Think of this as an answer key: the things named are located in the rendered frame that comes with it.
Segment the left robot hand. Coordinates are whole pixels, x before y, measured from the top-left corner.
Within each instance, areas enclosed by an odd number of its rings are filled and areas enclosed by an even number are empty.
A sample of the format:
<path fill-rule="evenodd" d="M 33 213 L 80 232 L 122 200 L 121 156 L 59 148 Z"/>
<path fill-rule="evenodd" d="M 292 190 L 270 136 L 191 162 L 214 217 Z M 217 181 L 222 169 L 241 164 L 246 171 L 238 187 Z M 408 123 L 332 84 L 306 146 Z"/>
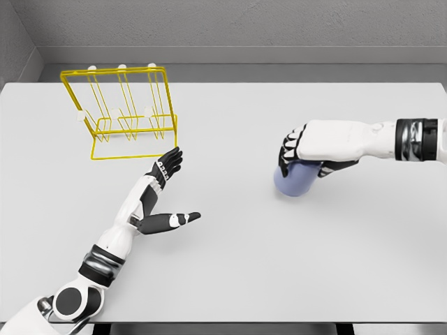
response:
<path fill-rule="evenodd" d="M 167 181 L 181 169 L 182 151 L 175 147 L 160 157 L 152 169 L 137 180 L 120 208 L 116 220 L 127 223 L 144 235 L 175 230 L 201 217 L 189 214 L 153 214 L 161 191 Z"/>

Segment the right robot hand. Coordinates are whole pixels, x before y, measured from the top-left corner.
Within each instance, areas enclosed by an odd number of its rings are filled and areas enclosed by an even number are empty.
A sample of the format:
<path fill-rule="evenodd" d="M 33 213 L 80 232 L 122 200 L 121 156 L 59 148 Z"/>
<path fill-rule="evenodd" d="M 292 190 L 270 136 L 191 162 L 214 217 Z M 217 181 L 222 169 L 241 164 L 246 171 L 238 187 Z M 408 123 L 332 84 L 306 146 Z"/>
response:
<path fill-rule="evenodd" d="M 365 155 L 364 136 L 370 126 L 359 121 L 313 120 L 292 130 L 284 138 L 279 151 L 279 168 L 288 176 L 292 162 L 320 163 L 318 177 L 359 163 Z"/>

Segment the blue-purple cup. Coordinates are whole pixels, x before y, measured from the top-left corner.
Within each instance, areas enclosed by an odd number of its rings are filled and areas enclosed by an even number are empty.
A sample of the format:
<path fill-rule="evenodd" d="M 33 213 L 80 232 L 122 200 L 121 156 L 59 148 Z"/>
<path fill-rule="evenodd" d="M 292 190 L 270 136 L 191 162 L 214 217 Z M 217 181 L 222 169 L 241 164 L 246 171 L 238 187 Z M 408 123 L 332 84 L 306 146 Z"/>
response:
<path fill-rule="evenodd" d="M 293 161 L 288 165 L 288 175 L 283 177 L 277 166 L 273 176 L 275 187 L 284 195 L 300 197 L 311 188 L 320 169 L 321 162 Z"/>

